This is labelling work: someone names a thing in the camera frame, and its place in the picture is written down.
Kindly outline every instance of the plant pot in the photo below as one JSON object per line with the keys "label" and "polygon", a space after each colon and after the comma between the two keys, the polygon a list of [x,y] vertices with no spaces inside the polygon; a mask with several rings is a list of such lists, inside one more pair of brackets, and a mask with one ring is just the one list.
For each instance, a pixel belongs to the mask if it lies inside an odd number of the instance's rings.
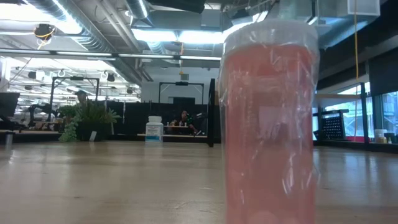
{"label": "plant pot", "polygon": [[93,131],[96,132],[94,141],[102,141],[111,133],[111,124],[79,122],[76,128],[77,139],[90,141]]}

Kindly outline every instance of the pink drink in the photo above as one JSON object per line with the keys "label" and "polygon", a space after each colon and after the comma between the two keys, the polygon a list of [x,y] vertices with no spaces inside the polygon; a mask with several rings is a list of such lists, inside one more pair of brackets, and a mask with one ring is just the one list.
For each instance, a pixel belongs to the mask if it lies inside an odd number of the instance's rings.
{"label": "pink drink", "polygon": [[227,224],[314,224],[318,60],[316,49],[296,43],[252,42],[224,55]]}

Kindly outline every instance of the potted plant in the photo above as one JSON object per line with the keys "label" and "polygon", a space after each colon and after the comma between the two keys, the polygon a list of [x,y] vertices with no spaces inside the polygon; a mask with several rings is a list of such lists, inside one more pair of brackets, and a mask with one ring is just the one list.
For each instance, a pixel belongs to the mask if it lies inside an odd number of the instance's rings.
{"label": "potted plant", "polygon": [[92,134],[94,141],[103,140],[111,132],[111,123],[120,118],[113,110],[106,111],[104,105],[92,101],[76,106],[75,112],[71,122],[65,126],[61,141],[89,141]]}
{"label": "potted plant", "polygon": [[72,105],[66,105],[66,106],[61,106],[58,109],[58,112],[60,113],[60,118],[65,118],[65,124],[69,124],[70,120],[76,116],[76,109],[77,106],[72,106]]}

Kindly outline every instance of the computer monitor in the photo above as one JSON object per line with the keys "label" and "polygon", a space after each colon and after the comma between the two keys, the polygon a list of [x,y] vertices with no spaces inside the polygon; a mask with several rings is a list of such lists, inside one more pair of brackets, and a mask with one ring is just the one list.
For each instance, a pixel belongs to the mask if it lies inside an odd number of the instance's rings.
{"label": "computer monitor", "polygon": [[0,93],[0,115],[12,117],[18,104],[19,93]]}

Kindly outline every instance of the wooden floor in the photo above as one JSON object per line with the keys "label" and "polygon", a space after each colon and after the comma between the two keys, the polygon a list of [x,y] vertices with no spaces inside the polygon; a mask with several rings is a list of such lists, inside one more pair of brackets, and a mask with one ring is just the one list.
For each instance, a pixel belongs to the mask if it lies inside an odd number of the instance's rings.
{"label": "wooden floor", "polygon": [[[184,143],[0,148],[0,223],[223,223],[221,156]],[[318,148],[314,161],[317,223],[398,222],[397,156]]]}

